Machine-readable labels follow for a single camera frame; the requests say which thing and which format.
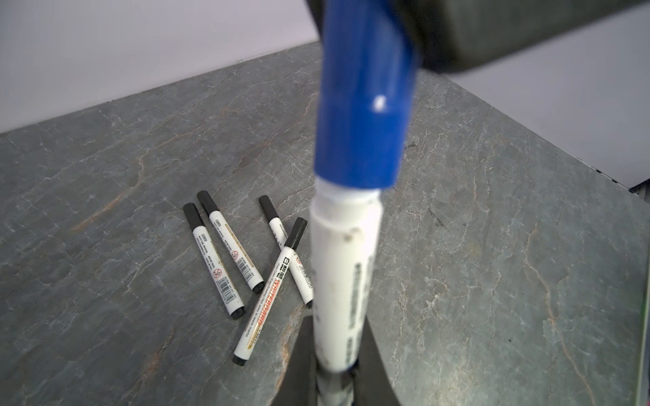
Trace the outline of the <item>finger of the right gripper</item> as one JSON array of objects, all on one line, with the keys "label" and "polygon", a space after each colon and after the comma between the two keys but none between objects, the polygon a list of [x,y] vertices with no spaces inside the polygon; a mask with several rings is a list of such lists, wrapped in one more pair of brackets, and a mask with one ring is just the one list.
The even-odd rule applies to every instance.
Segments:
[{"label": "finger of the right gripper", "polygon": [[636,0],[397,1],[423,68],[459,73],[640,5]]}]

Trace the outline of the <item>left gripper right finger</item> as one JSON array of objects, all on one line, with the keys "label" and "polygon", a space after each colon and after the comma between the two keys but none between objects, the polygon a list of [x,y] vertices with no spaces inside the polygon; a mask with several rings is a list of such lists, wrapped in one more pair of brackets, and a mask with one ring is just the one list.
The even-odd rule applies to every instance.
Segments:
[{"label": "left gripper right finger", "polygon": [[385,370],[369,319],[365,319],[355,363],[355,405],[400,406]]}]

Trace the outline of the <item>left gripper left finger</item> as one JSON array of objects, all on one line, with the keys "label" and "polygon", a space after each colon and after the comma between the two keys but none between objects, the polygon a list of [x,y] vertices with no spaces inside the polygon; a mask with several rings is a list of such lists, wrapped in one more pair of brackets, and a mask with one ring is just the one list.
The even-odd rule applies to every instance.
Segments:
[{"label": "left gripper left finger", "polygon": [[318,404],[316,368],[313,317],[306,316],[301,323],[289,364],[279,390],[272,400],[272,406],[316,406]]}]

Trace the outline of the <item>blue pen cap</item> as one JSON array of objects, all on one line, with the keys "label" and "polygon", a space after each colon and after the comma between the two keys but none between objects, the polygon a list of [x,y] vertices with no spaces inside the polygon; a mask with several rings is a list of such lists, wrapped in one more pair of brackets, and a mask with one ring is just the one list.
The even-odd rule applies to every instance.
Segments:
[{"label": "blue pen cap", "polygon": [[327,1],[314,171],[356,189],[398,178],[421,59],[387,1]]}]

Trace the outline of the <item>white marker pen blue tip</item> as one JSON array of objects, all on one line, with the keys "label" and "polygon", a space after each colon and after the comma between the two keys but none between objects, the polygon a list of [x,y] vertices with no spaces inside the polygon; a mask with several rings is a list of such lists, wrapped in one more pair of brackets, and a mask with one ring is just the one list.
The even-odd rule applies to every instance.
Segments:
[{"label": "white marker pen blue tip", "polygon": [[314,348],[320,405],[351,405],[384,208],[379,189],[322,178],[310,206]]}]

